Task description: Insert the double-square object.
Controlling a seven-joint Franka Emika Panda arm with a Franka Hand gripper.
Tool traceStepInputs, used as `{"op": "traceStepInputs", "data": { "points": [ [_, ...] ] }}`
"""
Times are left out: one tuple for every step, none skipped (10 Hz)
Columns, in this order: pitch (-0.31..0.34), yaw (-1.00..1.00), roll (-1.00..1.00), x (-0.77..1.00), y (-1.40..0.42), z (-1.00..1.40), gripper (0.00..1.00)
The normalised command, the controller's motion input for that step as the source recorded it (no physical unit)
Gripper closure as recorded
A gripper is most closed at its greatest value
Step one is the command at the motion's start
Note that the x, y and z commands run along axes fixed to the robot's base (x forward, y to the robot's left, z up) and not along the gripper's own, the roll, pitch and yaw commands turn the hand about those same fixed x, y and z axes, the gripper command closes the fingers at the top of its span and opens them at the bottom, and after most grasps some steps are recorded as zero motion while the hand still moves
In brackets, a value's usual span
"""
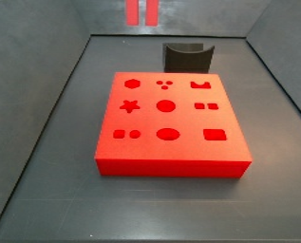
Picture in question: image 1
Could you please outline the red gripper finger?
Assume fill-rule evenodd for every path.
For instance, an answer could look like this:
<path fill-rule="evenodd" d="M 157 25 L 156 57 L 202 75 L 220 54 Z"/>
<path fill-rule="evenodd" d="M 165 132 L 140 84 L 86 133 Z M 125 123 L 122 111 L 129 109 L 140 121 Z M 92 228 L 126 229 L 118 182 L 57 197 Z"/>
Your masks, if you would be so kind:
<path fill-rule="evenodd" d="M 138 0 L 126 0 L 126 24 L 138 25 Z"/>
<path fill-rule="evenodd" d="M 145 25 L 154 27 L 160 21 L 160 0 L 146 0 Z"/>

